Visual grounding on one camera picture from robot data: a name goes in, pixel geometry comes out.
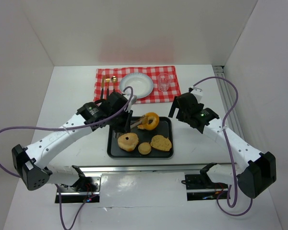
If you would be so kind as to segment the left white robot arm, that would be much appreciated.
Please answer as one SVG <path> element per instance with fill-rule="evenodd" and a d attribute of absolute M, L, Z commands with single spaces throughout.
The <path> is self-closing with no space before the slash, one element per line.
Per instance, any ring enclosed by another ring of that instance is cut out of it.
<path fill-rule="evenodd" d="M 135 95 L 113 92 L 107 99 L 85 103 L 64 125 L 40 141 L 12 149 L 15 169 L 29 191 L 45 184 L 60 184 L 76 191 L 92 183 L 78 166 L 51 166 L 50 162 L 77 140 L 109 126 L 117 133 L 131 130 L 131 106 Z"/>

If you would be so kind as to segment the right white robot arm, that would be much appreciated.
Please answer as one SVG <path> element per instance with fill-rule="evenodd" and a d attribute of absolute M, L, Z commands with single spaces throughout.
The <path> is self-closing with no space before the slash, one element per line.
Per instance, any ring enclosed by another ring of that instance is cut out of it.
<path fill-rule="evenodd" d="M 222 127 L 219 116 L 199 103 L 194 94 L 187 92 L 175 97 L 169 117 L 173 117 L 176 110 L 179 121 L 197 129 L 223 149 L 232 151 L 236 168 L 211 163 L 201 169 L 206 180 L 227 185 L 237 182 L 239 189 L 249 198 L 256 198 L 276 181 L 275 156 L 270 152 L 262 153 L 231 129 Z"/>

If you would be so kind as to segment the speckled bread slice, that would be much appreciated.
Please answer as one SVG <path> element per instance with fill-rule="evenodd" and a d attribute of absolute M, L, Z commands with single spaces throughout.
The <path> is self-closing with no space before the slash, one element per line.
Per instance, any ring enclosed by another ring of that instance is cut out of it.
<path fill-rule="evenodd" d="M 172 143 L 169 138 L 165 138 L 162 135 L 153 136 L 150 145 L 152 148 L 160 151 L 170 151 L 172 148 Z"/>

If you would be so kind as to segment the glazed ring donut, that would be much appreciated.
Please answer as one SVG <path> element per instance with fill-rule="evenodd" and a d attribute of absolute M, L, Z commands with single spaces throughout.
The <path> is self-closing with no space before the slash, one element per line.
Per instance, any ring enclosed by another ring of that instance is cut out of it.
<path fill-rule="evenodd" d="M 149 112 L 144 115 L 144 117 L 147 119 L 145 124 L 140 124 L 137 126 L 138 129 L 141 130 L 153 130 L 155 129 L 159 124 L 159 116 L 154 112 Z"/>

